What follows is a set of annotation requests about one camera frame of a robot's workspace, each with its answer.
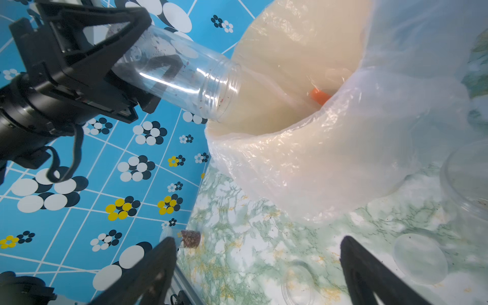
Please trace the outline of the clear jar with rose tea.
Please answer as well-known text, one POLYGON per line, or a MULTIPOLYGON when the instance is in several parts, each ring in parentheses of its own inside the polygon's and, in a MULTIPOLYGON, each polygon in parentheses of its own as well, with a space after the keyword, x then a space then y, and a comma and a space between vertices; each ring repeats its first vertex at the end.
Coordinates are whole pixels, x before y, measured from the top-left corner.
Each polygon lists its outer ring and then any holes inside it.
POLYGON ((487 140, 453 151, 441 167, 440 183, 457 207, 487 217, 487 140))

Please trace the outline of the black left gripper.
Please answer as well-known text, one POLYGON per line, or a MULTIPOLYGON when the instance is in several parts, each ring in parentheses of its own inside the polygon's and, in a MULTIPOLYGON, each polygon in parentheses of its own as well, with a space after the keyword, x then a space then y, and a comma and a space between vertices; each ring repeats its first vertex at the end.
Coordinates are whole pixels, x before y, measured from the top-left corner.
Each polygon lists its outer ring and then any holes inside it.
POLYGON ((130 95, 144 112, 155 112, 183 61, 178 55, 122 58, 151 25, 145 8, 52 1, 37 1, 36 6, 43 25, 33 29, 27 19, 10 25, 33 89, 65 104, 132 123, 138 118, 135 104, 118 88, 122 81, 117 75, 133 86, 130 95), (112 24, 123 27, 99 43, 91 44, 83 32, 87 27, 112 24))

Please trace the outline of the clear jar with dried flowers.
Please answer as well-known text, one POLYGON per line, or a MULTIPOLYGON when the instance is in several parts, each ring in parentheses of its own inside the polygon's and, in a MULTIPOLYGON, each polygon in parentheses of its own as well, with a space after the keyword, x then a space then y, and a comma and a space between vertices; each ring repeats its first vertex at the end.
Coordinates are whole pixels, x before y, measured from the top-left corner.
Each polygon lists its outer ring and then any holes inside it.
POLYGON ((238 96, 240 65, 192 40, 150 26, 122 58, 132 61, 143 55, 182 59, 183 67, 162 99, 202 118, 220 119, 238 96))

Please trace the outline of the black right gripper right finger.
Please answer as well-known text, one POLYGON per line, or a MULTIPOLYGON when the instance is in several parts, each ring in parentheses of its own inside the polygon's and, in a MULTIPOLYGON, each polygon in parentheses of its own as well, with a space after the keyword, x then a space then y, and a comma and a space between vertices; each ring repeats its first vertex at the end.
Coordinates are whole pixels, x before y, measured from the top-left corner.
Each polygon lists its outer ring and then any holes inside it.
POLYGON ((429 305, 351 236, 341 242, 340 261, 353 304, 429 305))

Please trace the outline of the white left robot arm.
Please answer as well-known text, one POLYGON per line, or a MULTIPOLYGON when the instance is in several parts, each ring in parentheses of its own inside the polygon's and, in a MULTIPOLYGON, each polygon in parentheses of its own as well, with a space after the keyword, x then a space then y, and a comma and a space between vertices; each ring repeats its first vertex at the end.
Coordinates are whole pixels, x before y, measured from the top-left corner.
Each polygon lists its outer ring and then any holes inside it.
POLYGON ((22 18, 10 31, 26 71, 1 89, 1 169, 12 161, 50 182, 69 180, 82 157, 83 125, 103 114, 132 123, 136 107, 155 111, 160 99, 125 81, 114 65, 149 29, 145 8, 103 8, 37 1, 37 28, 22 18))

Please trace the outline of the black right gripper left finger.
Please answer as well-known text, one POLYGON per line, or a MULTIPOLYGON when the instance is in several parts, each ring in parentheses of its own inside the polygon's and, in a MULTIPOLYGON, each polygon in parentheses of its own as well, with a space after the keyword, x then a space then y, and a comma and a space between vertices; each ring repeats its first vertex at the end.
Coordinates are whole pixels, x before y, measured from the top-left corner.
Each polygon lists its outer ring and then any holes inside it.
POLYGON ((175 240, 168 237, 91 304, 164 304, 177 261, 175 240))

